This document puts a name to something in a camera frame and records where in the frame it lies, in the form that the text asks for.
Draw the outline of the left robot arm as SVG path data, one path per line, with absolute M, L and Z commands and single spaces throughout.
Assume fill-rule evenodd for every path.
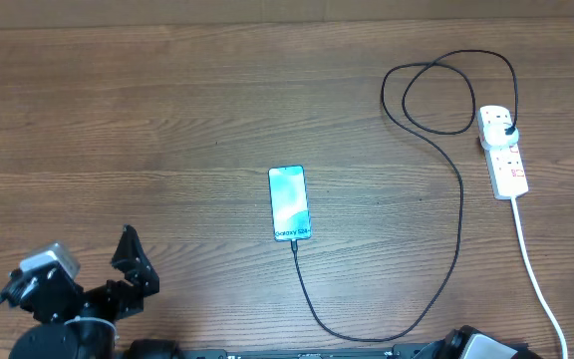
M 122 280 L 86 290 L 76 282 L 80 264 L 54 242 L 21 260 L 1 298 L 32 314 L 38 325 L 20 337 L 11 358 L 169 358 L 183 356 L 174 341 L 141 339 L 116 350 L 117 322 L 141 313 L 144 300 L 159 293 L 159 277 L 146 257 L 137 231 L 123 227 L 112 268 Z

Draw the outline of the blue Samsung Galaxy smartphone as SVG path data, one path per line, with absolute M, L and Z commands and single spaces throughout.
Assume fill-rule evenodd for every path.
M 268 171 L 274 239 L 297 241 L 312 235 L 305 171 L 302 166 Z

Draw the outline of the white charger plug adapter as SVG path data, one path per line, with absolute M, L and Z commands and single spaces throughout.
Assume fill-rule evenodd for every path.
M 487 125 L 480 131 L 480 143 L 487 151 L 500 150 L 514 146 L 519 141 L 519 131 L 504 124 Z

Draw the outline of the white power strip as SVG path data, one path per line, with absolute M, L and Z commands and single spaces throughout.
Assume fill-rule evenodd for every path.
M 501 106 L 483 106 L 478 110 L 476 118 L 479 139 L 480 131 L 484 126 L 504 124 L 507 128 L 513 125 L 510 112 Z M 496 199 L 510 200 L 528 192 L 526 174 L 518 143 L 500 150 L 483 150 L 493 195 Z

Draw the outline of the brown cardboard backdrop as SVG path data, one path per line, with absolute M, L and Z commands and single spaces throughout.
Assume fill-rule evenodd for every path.
M 574 17 L 574 0 L 0 0 L 0 29 Z

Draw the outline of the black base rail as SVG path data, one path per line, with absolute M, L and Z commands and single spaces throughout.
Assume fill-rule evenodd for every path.
M 139 340 L 115 358 L 180 358 L 180 359 L 413 359 L 430 343 L 396 344 L 391 348 L 372 349 L 304 349 L 227 352 L 224 349 L 182 350 L 175 342 Z

